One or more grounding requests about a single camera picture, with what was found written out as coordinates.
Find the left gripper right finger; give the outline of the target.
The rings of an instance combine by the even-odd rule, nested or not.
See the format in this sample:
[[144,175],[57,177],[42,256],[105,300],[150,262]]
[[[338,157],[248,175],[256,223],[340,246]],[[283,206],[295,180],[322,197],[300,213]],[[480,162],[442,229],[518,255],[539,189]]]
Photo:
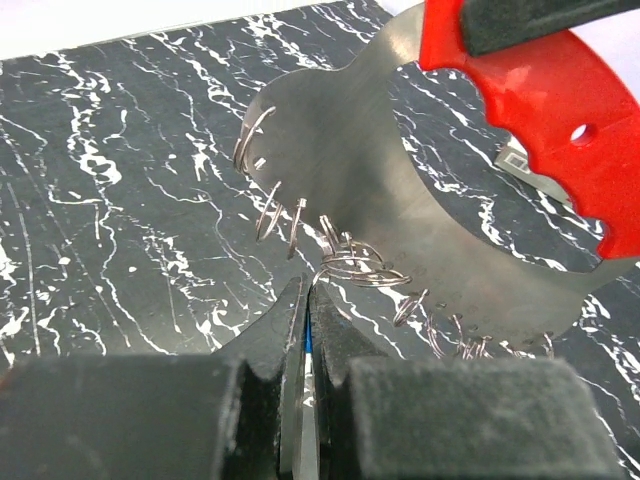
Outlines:
[[390,356],[308,296],[323,479],[621,479],[595,399],[550,359]]

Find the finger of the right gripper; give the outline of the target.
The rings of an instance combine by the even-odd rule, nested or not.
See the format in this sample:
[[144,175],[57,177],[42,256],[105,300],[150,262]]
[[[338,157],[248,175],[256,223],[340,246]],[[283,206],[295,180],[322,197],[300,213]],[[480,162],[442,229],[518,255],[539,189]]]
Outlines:
[[471,0],[458,17],[467,52],[481,56],[638,8],[637,0]]

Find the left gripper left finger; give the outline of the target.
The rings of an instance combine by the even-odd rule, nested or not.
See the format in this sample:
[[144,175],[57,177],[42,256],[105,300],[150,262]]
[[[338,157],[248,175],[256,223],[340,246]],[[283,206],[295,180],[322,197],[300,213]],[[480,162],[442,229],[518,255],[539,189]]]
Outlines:
[[209,354],[33,359],[1,379],[5,479],[295,479],[307,279]]

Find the blue key tag with key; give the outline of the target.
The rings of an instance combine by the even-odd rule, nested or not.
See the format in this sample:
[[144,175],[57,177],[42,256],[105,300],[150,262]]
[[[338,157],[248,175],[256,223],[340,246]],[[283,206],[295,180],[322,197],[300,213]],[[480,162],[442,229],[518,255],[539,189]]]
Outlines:
[[317,441],[317,415],[315,380],[312,356],[312,334],[309,315],[305,319],[304,376],[301,399],[302,425],[300,435],[299,471],[296,479],[319,479],[319,447]]

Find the white and red keyring holder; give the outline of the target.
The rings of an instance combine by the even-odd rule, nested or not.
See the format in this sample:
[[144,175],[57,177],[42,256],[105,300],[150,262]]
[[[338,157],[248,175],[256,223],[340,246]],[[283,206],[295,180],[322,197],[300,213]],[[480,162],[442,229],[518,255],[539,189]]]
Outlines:
[[[570,32],[505,46],[470,39],[467,8],[424,2],[390,20],[345,67],[301,69],[250,103],[235,168],[326,239],[324,275],[364,287],[402,287],[406,318],[420,307],[446,316],[463,348],[547,341],[577,320],[585,298],[639,259],[637,160],[602,153],[639,141],[635,98]],[[389,77],[418,62],[453,67],[482,93],[490,124],[519,135],[535,172],[558,182],[607,232],[598,265],[562,271],[514,257],[465,229],[420,179],[401,138]]]

